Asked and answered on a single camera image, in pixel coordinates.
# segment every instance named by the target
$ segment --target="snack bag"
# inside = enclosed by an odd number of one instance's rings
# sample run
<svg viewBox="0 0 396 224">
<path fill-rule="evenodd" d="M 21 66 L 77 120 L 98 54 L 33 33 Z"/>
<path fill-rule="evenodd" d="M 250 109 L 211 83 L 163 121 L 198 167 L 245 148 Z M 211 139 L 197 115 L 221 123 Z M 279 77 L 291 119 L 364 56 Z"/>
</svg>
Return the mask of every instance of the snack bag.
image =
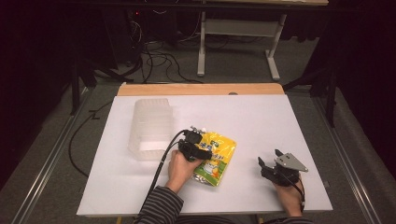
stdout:
<svg viewBox="0 0 396 224">
<path fill-rule="evenodd" d="M 218 133 L 203 133 L 198 144 L 201 150 L 212 151 L 212 159 L 201 163 L 194 170 L 193 178 L 203 184 L 217 186 L 230 163 L 236 143 L 234 140 Z"/>
</svg>

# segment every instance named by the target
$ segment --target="striped sleeve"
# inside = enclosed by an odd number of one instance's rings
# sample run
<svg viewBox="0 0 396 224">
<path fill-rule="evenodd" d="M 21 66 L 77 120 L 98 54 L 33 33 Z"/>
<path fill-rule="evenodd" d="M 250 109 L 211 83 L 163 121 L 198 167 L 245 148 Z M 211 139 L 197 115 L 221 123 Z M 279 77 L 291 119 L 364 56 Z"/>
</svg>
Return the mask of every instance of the striped sleeve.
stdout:
<svg viewBox="0 0 396 224">
<path fill-rule="evenodd" d="M 266 221 L 264 224 L 314 224 L 314 222 L 304 217 L 283 217 Z"/>
<path fill-rule="evenodd" d="M 134 223 L 175 223 L 183 203 L 183 200 L 169 188 L 157 186 L 143 204 Z"/>
</svg>

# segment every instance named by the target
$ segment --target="human hand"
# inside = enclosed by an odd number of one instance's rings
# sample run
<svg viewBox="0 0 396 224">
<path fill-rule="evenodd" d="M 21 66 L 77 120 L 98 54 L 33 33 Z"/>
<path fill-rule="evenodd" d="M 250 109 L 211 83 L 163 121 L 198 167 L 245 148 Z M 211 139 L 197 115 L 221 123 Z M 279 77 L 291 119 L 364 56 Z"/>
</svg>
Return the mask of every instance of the human hand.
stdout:
<svg viewBox="0 0 396 224">
<path fill-rule="evenodd" d="M 302 195 L 294 186 L 282 187 L 275 183 L 277 197 L 280 200 L 283 208 L 289 217 L 302 217 L 303 213 L 301 211 Z M 302 192 L 304 192 L 304 187 L 300 180 L 295 184 Z"/>
<path fill-rule="evenodd" d="M 179 150 L 172 151 L 172 159 L 169 161 L 168 175 L 169 180 L 165 186 L 178 193 L 183 185 L 188 181 L 194 169 L 201 164 L 202 160 L 187 161 L 183 153 Z"/>
</svg>

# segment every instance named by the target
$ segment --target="desk leg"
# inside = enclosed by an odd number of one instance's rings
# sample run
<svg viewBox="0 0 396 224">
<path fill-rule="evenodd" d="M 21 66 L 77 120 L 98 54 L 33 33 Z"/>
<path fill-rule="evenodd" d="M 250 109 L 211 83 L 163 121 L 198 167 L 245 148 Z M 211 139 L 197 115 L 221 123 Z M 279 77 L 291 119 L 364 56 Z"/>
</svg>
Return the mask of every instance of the desk leg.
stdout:
<svg viewBox="0 0 396 224">
<path fill-rule="evenodd" d="M 201 45 L 198 55 L 198 77 L 205 75 L 205 12 L 201 13 Z"/>
<path fill-rule="evenodd" d="M 267 58 L 268 66 L 270 67 L 271 76 L 274 81 L 280 80 L 280 76 L 279 73 L 277 72 L 277 68 L 274 60 L 274 54 L 277 47 L 277 43 L 279 42 L 280 35 L 282 34 L 283 26 L 285 25 L 285 20 L 286 20 L 286 14 L 283 14 L 280 17 L 279 25 L 276 27 L 276 33 L 274 35 L 273 45 L 270 50 L 265 51 L 265 56 Z"/>
</svg>

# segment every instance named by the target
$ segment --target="plastic container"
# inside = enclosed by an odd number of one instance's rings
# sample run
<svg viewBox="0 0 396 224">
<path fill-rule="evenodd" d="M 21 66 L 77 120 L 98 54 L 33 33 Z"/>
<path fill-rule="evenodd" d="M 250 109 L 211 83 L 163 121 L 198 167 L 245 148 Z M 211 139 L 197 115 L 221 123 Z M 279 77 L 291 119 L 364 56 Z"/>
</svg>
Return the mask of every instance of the plastic container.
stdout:
<svg viewBox="0 0 396 224">
<path fill-rule="evenodd" d="M 173 109 L 166 98 L 134 104 L 129 150 L 139 161 L 159 161 L 172 140 Z"/>
</svg>

